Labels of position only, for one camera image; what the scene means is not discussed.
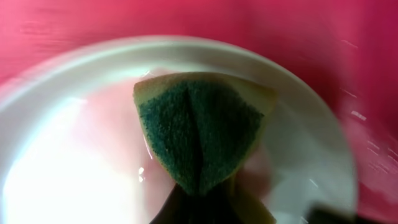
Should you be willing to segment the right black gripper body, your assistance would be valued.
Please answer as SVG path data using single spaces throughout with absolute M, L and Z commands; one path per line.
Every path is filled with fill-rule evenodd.
M 308 224 L 382 224 L 372 219 L 347 213 L 330 207 L 317 205 L 312 207 L 305 217 Z

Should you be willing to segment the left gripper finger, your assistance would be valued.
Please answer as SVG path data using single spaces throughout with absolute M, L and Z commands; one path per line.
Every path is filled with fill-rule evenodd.
M 190 196 L 175 185 L 150 224 L 239 224 L 222 185 L 205 196 Z

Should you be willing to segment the green yellow sponge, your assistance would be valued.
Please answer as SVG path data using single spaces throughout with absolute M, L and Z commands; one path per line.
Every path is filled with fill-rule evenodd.
M 137 82 L 133 98 L 146 143 L 175 185 L 190 196 L 222 185 L 239 223 L 275 222 L 236 182 L 263 137 L 275 90 L 223 73 L 181 72 Z

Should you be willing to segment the white stained plate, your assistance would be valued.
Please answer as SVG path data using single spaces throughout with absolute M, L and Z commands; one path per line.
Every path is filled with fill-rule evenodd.
M 307 223 L 317 205 L 356 212 L 353 155 L 308 85 L 240 47 L 163 36 L 86 47 L 1 89 L 1 222 L 150 223 L 175 183 L 146 143 L 134 85 L 181 72 L 223 73 L 277 92 L 263 137 L 236 174 L 274 223 Z

